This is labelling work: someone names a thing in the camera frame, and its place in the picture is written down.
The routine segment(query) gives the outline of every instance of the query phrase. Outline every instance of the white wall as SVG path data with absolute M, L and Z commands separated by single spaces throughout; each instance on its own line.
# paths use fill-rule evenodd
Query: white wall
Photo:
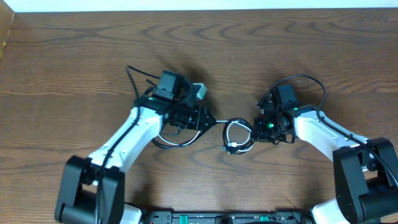
M 398 7 L 398 0 L 5 0 L 14 12 Z

